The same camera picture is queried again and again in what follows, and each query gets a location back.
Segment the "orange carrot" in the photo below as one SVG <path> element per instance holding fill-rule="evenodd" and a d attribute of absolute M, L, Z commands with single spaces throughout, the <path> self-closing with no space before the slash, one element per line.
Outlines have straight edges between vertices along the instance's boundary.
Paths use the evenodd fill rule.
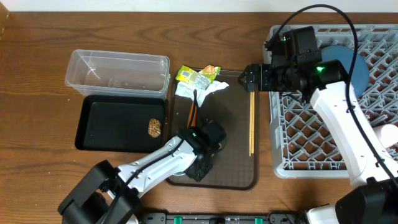
<path fill-rule="evenodd" d="M 193 102 L 188 115 L 187 127 L 195 127 L 197 125 L 197 106 Z"/>

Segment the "brown mushroom food scrap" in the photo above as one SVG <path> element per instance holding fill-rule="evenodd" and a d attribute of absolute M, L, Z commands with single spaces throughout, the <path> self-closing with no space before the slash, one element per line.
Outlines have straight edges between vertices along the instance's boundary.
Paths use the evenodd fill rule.
<path fill-rule="evenodd" d="M 161 122 L 158 119 L 151 118 L 149 120 L 149 126 L 148 126 L 148 134 L 152 138 L 157 138 L 161 135 L 162 129 L 161 129 Z"/>

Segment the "dark blue plate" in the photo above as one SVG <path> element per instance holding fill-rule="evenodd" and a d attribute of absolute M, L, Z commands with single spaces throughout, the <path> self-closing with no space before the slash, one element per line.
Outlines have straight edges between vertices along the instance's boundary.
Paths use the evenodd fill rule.
<path fill-rule="evenodd" d="M 353 58 L 353 49 L 341 45 L 331 45 L 322 49 L 322 59 L 339 60 L 344 66 L 345 70 L 349 72 Z M 351 84 L 354 87 L 354 92 L 357 98 L 365 92 L 369 84 L 369 69 L 365 60 L 357 54 L 356 61 L 351 78 Z"/>

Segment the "pink cup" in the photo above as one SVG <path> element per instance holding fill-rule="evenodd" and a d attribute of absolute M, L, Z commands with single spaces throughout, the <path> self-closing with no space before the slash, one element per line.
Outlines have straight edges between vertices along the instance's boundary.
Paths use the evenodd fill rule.
<path fill-rule="evenodd" d="M 373 131 L 384 148 L 391 147 L 398 142 L 398 127 L 393 124 L 375 127 Z"/>

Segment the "light blue rice bowl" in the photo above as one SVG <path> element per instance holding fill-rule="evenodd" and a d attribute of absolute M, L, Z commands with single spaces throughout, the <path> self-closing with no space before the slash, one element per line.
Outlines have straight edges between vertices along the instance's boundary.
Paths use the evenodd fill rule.
<path fill-rule="evenodd" d="M 174 176 L 180 177 L 180 176 L 187 176 L 187 175 L 186 175 L 185 172 L 177 172 L 177 173 L 174 174 Z"/>

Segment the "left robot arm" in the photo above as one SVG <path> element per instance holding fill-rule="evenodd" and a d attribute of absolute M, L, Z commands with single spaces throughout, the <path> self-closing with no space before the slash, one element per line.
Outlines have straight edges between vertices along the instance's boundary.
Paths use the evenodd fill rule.
<path fill-rule="evenodd" d="M 178 131 L 162 148 L 142 159 L 113 167 L 92 167 L 58 206 L 63 223 L 134 223 L 141 197 L 163 180 L 183 172 L 199 182 L 211 158 L 225 145 L 226 132 L 215 121 Z"/>

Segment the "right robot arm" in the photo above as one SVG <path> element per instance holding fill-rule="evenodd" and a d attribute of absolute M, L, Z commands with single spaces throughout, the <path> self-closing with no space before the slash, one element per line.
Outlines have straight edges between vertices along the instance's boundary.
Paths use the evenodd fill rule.
<path fill-rule="evenodd" d="M 362 112 L 352 72 L 323 60 L 311 26 L 278 30 L 265 43 L 269 64 L 248 65 L 238 78 L 248 92 L 302 94 L 326 124 L 345 162 L 352 191 L 334 204 L 305 212 L 306 223 L 396 223 L 397 162 Z"/>

